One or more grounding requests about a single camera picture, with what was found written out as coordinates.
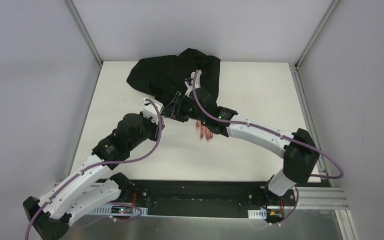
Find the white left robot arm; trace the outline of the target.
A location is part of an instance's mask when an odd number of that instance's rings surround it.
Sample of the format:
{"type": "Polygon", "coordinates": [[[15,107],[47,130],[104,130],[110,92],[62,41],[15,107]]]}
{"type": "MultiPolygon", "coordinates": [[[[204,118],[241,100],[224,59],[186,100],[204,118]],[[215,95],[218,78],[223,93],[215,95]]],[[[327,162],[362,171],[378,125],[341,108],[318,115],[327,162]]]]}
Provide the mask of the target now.
{"type": "Polygon", "coordinates": [[[133,201],[134,184],[123,173],[112,175],[92,190],[88,188],[118,165],[131,163],[131,151],[142,142],[158,144],[163,127],[158,111],[125,115],[75,172],[47,194],[30,196],[23,202],[29,220],[25,239],[35,229],[44,240],[59,240],[76,221],[101,205],[115,200],[133,201]]]}

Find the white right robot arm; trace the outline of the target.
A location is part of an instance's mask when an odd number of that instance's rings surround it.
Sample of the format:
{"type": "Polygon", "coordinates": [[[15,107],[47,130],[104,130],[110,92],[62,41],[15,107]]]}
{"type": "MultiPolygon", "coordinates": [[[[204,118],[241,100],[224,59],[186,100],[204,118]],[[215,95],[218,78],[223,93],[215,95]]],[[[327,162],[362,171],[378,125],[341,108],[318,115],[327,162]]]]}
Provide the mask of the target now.
{"type": "Polygon", "coordinates": [[[308,131],[258,125],[235,110],[218,106],[203,88],[189,94],[177,92],[162,115],[179,122],[200,121],[215,135],[241,139],[279,156],[283,160],[282,168],[270,178],[263,192],[264,200],[270,205],[282,201],[287,190],[296,184],[306,183],[320,156],[308,131]]]}

